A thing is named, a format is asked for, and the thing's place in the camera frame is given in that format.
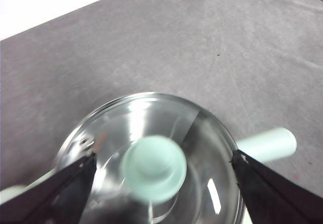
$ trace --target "table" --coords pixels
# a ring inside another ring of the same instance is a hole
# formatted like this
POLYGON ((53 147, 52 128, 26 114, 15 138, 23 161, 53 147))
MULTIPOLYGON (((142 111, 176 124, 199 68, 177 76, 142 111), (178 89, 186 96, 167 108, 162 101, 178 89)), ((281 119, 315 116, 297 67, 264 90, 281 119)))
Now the table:
POLYGON ((319 0, 101 0, 1 42, 1 188, 51 168, 68 133, 121 95, 158 91, 214 113, 235 139, 290 129, 269 163, 323 196, 319 0))

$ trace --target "gray felt surface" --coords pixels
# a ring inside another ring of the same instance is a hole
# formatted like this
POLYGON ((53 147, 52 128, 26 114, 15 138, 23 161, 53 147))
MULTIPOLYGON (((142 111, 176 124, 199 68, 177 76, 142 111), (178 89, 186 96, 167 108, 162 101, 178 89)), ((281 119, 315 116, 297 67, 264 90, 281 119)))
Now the gray felt surface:
POLYGON ((101 0, 1 42, 1 188, 51 167, 90 111, 158 91, 236 139, 276 126, 296 153, 269 166, 323 196, 323 3, 101 0))

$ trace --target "mint green plastic rod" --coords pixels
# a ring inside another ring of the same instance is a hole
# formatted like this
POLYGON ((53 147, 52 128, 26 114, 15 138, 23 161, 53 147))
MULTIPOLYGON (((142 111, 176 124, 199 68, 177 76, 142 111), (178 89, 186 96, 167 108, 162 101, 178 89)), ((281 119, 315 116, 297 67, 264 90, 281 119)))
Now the mint green plastic rod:
POLYGON ((259 162, 288 157, 296 151, 293 133, 286 128, 275 128, 237 141, 238 148, 259 162))

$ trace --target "gray carpet table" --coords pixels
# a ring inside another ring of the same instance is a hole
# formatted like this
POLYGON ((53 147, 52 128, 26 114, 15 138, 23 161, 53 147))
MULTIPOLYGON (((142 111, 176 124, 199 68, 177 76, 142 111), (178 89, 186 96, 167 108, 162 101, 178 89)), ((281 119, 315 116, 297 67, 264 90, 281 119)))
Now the gray carpet table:
POLYGON ((90 4, 1 42, 1 189, 50 170, 101 104, 157 91, 210 110, 237 140, 290 129, 296 153, 268 165, 323 196, 322 58, 319 0, 90 4))

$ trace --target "plastic cap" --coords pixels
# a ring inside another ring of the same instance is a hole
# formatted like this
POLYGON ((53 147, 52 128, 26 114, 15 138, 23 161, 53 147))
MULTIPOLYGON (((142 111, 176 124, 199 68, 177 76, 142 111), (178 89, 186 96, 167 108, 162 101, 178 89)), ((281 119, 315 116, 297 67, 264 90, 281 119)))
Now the plastic cap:
POLYGON ((144 203, 162 203, 176 195, 186 177, 180 146, 163 136, 139 139, 124 155, 121 171, 132 195, 144 203))

